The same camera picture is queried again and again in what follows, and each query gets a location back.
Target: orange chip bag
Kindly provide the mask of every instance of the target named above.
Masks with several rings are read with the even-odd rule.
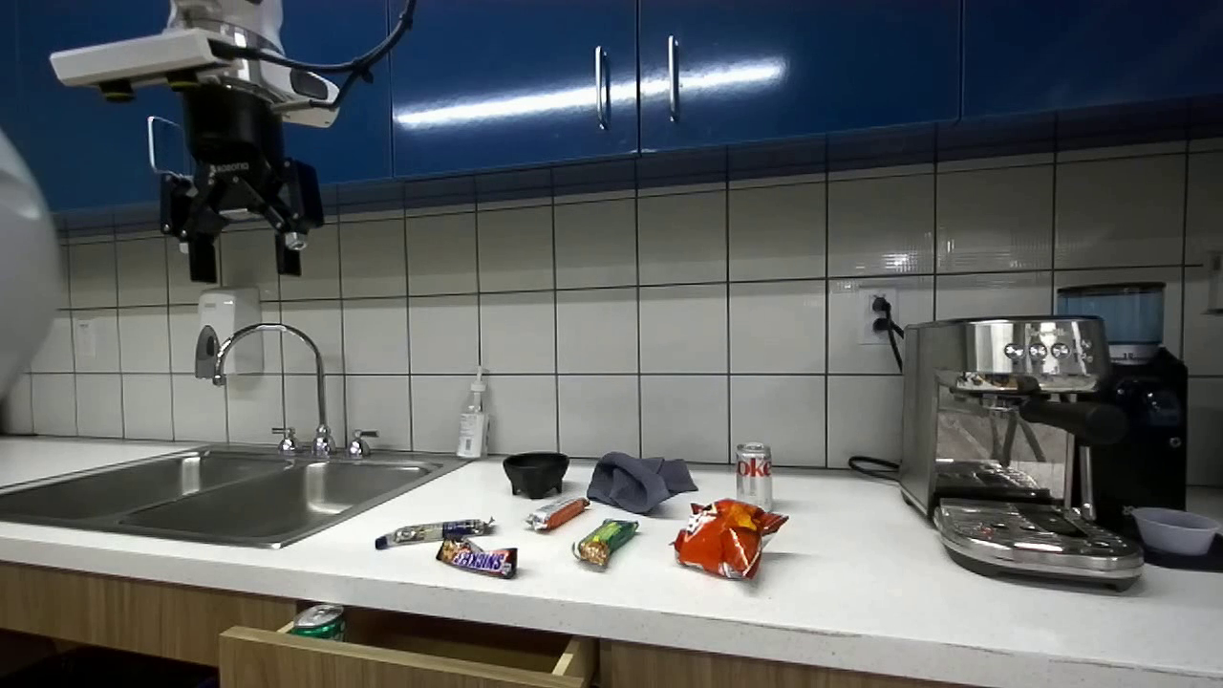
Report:
[[[778,533],[787,516],[746,501],[690,504],[690,519],[677,537],[677,560],[689,571],[713,579],[754,579],[765,555],[765,537]]]

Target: wall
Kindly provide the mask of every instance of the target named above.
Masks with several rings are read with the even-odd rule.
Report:
[[[1192,371],[1192,481],[1223,485],[1223,143],[1066,151],[904,167],[336,213],[304,281],[262,225],[220,237],[220,285],[258,292],[328,364],[336,429],[452,450],[487,366],[494,450],[639,450],[787,467],[898,455],[898,371],[872,333],[1039,314],[1053,286],[1165,285],[1165,347]],[[191,375],[194,294],[157,231],[66,240],[67,311],[7,402],[36,437],[271,444],[312,429],[308,357],[262,337],[262,378]]]

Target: espresso machine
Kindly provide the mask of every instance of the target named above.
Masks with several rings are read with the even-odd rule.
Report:
[[[1091,450],[1127,437],[1098,316],[904,330],[901,497],[983,574],[1131,587],[1142,551],[1098,524]]]
[[[1087,285],[1057,292],[1062,316],[1099,316],[1109,378],[1091,402],[1127,418],[1122,444],[1098,448],[1098,524],[1136,538],[1127,509],[1185,509],[1188,371],[1161,347],[1161,285]]]

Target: red can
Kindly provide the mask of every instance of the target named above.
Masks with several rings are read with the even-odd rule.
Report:
[[[771,509],[771,459],[768,444],[736,444],[736,501]]]

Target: sink basin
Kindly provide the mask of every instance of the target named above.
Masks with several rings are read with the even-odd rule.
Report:
[[[134,509],[117,519],[117,533],[194,543],[285,546],[448,472],[456,472],[456,463],[436,459],[304,463],[253,481]]]
[[[254,476],[278,476],[285,463],[276,450],[187,450],[137,467],[58,478],[0,495],[0,519],[105,529],[129,509],[174,501],[197,488],[219,488]]]
[[[278,450],[206,448],[0,495],[0,519],[285,546],[456,467],[403,455],[291,463]]]

